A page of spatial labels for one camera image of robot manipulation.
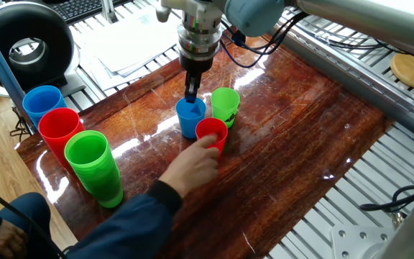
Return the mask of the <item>person's right hand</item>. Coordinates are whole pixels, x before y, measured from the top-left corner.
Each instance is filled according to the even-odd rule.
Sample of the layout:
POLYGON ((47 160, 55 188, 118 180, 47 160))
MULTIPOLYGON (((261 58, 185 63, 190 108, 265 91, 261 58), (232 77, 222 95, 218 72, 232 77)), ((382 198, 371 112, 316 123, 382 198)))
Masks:
POLYGON ((193 189, 215 179, 219 175, 219 150, 210 147, 215 141, 215 135, 207 135, 194 142, 171 162, 159 180, 184 198, 193 189))

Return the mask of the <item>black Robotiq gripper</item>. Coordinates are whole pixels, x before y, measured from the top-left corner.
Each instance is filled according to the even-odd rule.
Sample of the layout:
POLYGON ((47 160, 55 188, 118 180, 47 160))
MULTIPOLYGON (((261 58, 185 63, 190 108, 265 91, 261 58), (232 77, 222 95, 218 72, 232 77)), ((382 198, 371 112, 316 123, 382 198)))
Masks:
POLYGON ((188 103, 194 103, 198 89, 201 85, 202 73, 208 71, 213 64, 213 58, 205 60, 195 60, 185 55, 180 55, 179 62, 181 67, 187 72, 185 77, 185 99, 188 103))

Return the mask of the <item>person's left hand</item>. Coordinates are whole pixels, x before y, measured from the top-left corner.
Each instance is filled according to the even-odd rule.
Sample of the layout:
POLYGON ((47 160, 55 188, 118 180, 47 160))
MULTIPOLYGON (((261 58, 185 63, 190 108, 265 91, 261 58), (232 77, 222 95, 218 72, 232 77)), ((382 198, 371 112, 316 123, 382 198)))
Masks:
POLYGON ((7 259, 25 258, 27 234, 16 225, 2 220, 0 226, 0 256, 7 259))

